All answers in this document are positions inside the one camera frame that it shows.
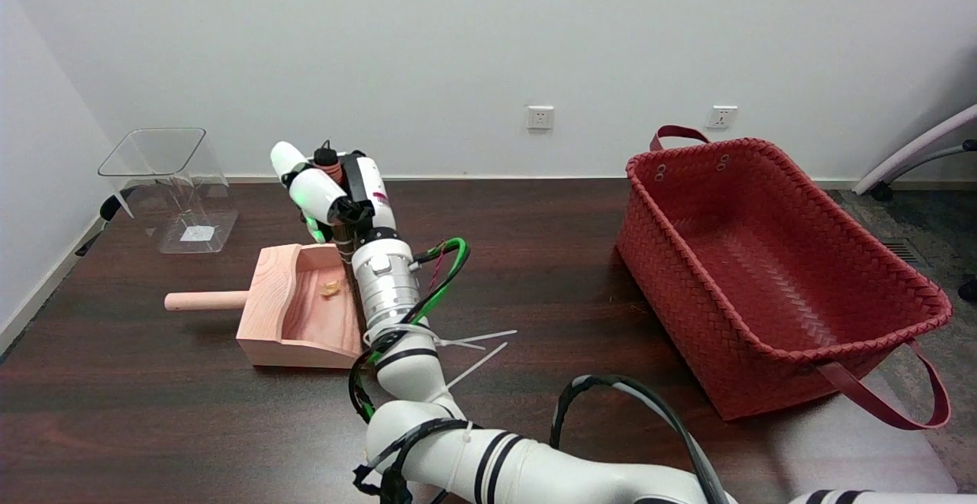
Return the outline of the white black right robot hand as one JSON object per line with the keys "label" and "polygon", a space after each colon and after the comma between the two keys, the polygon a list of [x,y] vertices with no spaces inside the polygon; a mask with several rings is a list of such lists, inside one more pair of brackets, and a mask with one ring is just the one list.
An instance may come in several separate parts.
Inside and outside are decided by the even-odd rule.
{"label": "white black right robot hand", "polygon": [[307,157],[280,141],[271,163],[315,243],[355,247],[373,229],[395,230],[379,167],[365,153],[339,152],[327,140]]}

